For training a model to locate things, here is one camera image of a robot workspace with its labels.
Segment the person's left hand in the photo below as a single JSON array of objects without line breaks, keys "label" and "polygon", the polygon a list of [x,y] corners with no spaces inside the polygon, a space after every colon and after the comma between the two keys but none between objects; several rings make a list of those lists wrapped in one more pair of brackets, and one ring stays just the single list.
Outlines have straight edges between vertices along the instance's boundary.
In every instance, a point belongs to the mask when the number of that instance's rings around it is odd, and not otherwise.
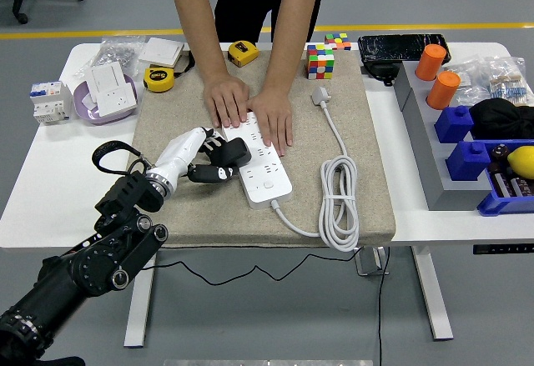
[{"label": "person's left hand", "polygon": [[265,88],[247,101],[254,112],[266,147],[273,146],[280,157],[293,145],[292,107],[289,92]]}]

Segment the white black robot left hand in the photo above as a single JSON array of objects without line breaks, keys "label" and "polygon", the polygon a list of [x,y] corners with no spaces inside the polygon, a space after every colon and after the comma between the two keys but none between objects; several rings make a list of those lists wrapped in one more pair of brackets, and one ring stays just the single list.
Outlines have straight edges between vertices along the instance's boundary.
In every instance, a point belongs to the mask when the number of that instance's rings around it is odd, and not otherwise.
[{"label": "white black robot left hand", "polygon": [[146,178],[164,197],[172,196],[183,176],[194,183],[225,183],[239,171],[237,167],[213,164],[193,165],[198,152],[211,149],[211,143],[226,143],[213,129],[194,128],[174,138],[159,156]]}]

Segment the person's right hand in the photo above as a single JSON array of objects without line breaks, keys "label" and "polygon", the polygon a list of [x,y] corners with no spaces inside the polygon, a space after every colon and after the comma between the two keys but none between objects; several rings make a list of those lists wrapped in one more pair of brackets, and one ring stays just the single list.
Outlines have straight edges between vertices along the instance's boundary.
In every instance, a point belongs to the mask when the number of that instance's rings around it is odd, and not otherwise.
[{"label": "person's right hand", "polygon": [[215,128],[237,128],[247,120],[249,86],[238,78],[223,74],[204,84],[204,103]]}]

